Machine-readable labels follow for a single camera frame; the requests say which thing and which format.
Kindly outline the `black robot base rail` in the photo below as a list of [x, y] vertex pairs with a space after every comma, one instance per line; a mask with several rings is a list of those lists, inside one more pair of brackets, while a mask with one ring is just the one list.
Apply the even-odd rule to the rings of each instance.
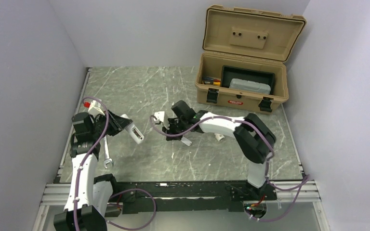
[[122, 204], [123, 214], [227, 210], [242, 212], [244, 206], [277, 200], [274, 187], [256, 194], [246, 180], [115, 182], [112, 202]]

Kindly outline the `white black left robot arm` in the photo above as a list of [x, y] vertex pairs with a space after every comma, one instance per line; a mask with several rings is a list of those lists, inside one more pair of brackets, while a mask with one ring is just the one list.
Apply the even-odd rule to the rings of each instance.
[[117, 135], [132, 120], [111, 111], [96, 116], [81, 112], [72, 117], [72, 125], [72, 182], [64, 210], [54, 216], [53, 225], [57, 231], [105, 231], [107, 204], [118, 198], [119, 188], [112, 174], [95, 176], [100, 140]]

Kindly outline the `white remote control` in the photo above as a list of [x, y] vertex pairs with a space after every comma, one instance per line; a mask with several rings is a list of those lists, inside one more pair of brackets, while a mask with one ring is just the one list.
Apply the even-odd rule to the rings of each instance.
[[131, 122], [125, 130], [137, 144], [141, 144], [144, 141], [144, 135], [133, 122]]

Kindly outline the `white pipe elbow fitting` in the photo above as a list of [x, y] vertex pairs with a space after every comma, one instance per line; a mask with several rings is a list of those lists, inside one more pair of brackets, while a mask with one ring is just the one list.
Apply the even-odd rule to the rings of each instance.
[[223, 140], [225, 138], [224, 135], [218, 134], [218, 133], [215, 133], [214, 136], [217, 139], [217, 141], [221, 141], [221, 140]]

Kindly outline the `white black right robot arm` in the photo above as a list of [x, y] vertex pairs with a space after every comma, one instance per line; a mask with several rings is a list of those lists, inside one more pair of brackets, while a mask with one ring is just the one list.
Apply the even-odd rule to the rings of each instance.
[[206, 110], [196, 112], [184, 101], [175, 103], [171, 110], [174, 118], [167, 118], [164, 112], [154, 113], [150, 117], [155, 125], [162, 125], [158, 132], [166, 140], [182, 140], [189, 132], [215, 133], [235, 139], [249, 161], [247, 196], [257, 200], [264, 195], [276, 137], [256, 114], [228, 117]]

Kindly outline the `white battery compartment cover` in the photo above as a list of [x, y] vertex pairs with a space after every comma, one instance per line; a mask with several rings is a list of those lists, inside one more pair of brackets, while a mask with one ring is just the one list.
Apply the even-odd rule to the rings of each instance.
[[191, 146], [192, 145], [192, 141], [191, 140], [189, 140], [188, 138], [186, 138], [186, 137], [182, 137], [181, 138], [181, 142], [183, 143], [183, 144], [185, 144], [186, 146]]

